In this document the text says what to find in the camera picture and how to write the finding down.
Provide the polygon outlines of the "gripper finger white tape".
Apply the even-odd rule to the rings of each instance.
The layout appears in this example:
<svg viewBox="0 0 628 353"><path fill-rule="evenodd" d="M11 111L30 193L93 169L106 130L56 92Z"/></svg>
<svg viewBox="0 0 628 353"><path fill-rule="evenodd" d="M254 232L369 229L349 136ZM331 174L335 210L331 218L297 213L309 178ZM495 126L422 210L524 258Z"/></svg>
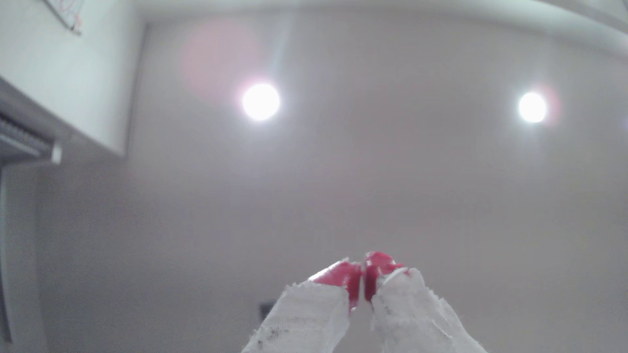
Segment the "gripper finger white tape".
<svg viewBox="0 0 628 353"><path fill-rule="evenodd" d="M383 352L486 352L417 268L382 252L366 253L364 285Z"/></svg>
<svg viewBox="0 0 628 353"><path fill-rule="evenodd" d="M343 259L285 288L242 352L333 352L358 305L362 265Z"/></svg>

